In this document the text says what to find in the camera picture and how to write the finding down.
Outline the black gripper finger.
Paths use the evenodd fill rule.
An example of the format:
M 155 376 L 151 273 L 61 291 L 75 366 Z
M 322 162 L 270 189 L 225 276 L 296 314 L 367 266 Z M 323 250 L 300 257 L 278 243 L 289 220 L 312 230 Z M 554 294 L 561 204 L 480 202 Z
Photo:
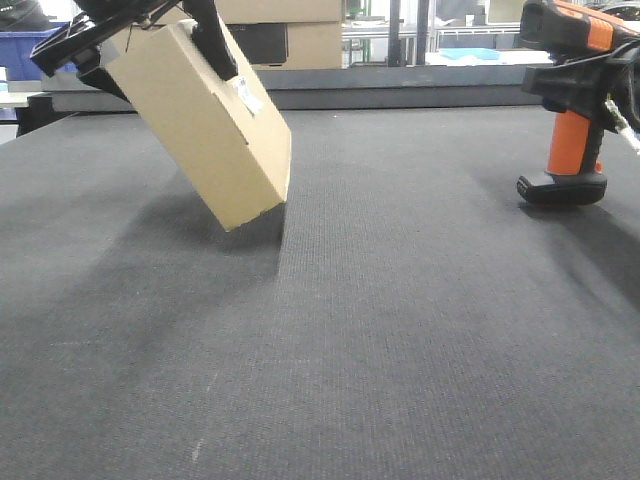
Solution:
M 539 96 L 545 109 L 572 111 L 614 132 L 620 121 L 606 107 L 614 102 L 623 120 L 639 130 L 639 49 L 618 47 L 546 67 L 528 67 L 522 90 Z

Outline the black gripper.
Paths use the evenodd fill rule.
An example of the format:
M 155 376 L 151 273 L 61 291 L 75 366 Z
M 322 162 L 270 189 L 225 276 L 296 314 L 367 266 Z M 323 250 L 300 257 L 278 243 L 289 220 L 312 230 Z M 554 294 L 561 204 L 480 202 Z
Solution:
M 178 1 L 123 0 L 75 1 L 80 9 L 70 22 L 58 28 L 32 50 L 30 59 L 47 76 L 73 63 L 84 84 L 125 102 L 129 99 L 101 65 L 100 45 L 116 33 L 134 25 L 153 25 Z M 224 81 L 238 75 L 221 27 L 214 1 L 184 0 L 183 8 L 195 21 L 191 39 L 199 52 Z

